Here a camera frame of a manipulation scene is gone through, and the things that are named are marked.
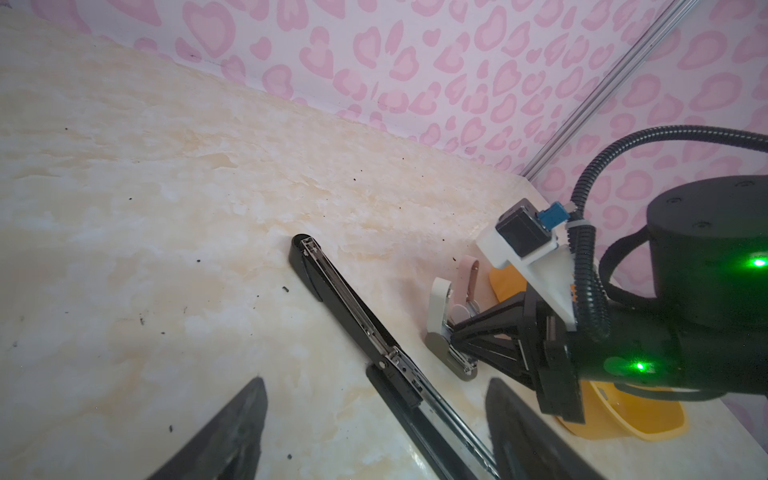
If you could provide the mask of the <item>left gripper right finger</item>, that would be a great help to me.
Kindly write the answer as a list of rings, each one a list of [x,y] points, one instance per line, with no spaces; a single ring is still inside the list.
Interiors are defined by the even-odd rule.
[[[485,408],[494,458],[502,479],[602,477],[503,380],[490,380]]]

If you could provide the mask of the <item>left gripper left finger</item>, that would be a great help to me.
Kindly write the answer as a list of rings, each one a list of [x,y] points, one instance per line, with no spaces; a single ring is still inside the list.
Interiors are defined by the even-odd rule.
[[[264,380],[249,381],[152,479],[253,479],[268,409]]]

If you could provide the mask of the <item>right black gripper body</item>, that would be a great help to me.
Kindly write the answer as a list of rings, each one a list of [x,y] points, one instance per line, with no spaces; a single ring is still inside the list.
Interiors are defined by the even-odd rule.
[[[583,424],[582,380],[682,385],[679,341],[668,322],[613,303],[609,313],[611,334],[595,342],[582,331],[569,331],[536,291],[525,293],[522,346],[543,413]]]

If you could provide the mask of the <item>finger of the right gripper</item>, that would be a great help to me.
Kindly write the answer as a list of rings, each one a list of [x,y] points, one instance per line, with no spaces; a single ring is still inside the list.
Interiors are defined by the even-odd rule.
[[[526,292],[503,301],[454,327],[456,348],[523,348],[531,342],[531,299]]]
[[[531,390],[535,390],[538,386],[536,374],[531,371],[518,340],[504,338],[453,340],[452,346]]]

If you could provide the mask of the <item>grey mini stapler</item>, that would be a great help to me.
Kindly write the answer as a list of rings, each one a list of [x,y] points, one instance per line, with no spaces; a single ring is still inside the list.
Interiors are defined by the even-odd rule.
[[[460,380],[469,382],[477,376],[477,361],[456,350],[450,343],[455,324],[451,313],[452,284],[435,278],[429,296],[424,343],[426,347]]]

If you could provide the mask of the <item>black long stapler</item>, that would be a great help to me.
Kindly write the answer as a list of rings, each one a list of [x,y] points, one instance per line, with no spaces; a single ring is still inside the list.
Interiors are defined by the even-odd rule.
[[[400,347],[317,240],[295,235],[289,263],[368,358],[367,378],[437,477],[498,479],[491,449]]]

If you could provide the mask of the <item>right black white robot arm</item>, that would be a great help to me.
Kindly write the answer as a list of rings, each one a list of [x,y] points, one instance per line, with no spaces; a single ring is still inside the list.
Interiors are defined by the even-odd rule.
[[[451,345],[537,394],[545,414],[585,419],[580,382],[652,400],[767,392],[767,180],[685,184],[612,244],[598,276],[609,336],[568,330],[533,289],[456,325]]]

